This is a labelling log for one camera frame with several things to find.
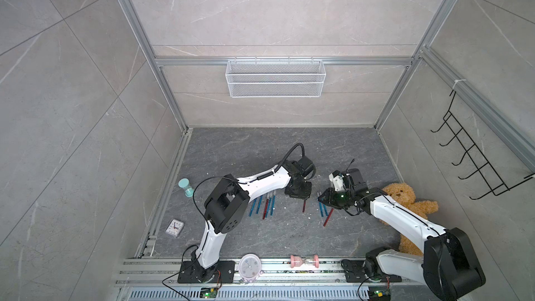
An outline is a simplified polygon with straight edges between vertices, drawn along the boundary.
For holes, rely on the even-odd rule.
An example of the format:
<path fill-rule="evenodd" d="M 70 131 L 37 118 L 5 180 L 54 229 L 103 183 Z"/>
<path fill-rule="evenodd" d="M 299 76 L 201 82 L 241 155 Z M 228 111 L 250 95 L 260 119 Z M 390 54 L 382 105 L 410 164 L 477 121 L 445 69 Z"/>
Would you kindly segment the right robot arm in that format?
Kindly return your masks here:
<path fill-rule="evenodd" d="M 406 183 L 369 188 L 358 169 L 334 171 L 319 202 L 336 210 L 366 213 L 400 234 L 398 249 L 379 247 L 366 254 L 367 281 L 393 275 L 426 284 L 440 300 L 458 300 L 482 287 L 486 276 L 469 236 L 429 221 L 439 210 L 436 201 L 418 201 Z"/>

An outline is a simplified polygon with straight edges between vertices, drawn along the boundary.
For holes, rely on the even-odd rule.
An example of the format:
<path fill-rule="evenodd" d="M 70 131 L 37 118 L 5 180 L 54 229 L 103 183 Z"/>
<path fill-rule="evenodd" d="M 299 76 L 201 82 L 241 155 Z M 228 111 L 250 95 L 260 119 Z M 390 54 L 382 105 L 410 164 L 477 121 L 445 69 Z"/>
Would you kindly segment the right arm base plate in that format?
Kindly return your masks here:
<path fill-rule="evenodd" d="M 348 283 L 401 283 L 403 280 L 397 275 L 386 275 L 378 268 L 370 268 L 366 260 L 342 259 L 341 267 Z"/>

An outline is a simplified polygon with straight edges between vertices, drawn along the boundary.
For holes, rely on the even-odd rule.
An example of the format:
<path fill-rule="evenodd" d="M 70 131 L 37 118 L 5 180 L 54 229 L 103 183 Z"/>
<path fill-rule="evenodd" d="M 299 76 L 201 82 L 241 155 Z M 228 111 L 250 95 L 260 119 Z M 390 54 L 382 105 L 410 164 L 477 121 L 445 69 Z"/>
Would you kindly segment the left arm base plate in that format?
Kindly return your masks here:
<path fill-rule="evenodd" d="M 214 266 L 203 268 L 200 263 L 186 261 L 179 271 L 177 282 L 179 284 L 223 283 L 231 284 L 234 281 L 235 261 L 219 260 Z"/>

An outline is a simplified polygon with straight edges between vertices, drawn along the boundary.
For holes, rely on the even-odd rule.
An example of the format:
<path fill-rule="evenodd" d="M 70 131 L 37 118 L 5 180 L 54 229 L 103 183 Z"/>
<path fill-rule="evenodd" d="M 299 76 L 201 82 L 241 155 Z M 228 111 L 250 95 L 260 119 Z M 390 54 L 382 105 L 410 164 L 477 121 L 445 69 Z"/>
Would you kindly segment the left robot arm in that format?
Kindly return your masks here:
<path fill-rule="evenodd" d="M 315 172 L 313 162 L 303 156 L 298 161 L 285 160 L 253 176 L 235 178 L 227 174 L 220 177 L 204 204 L 205 228 L 199 248 L 192 256 L 194 265 L 203 270 L 217 265 L 227 234 L 240 224 L 249 203 L 260 196 L 283 190 L 292 198 L 308 199 L 312 192 L 310 180 Z"/>

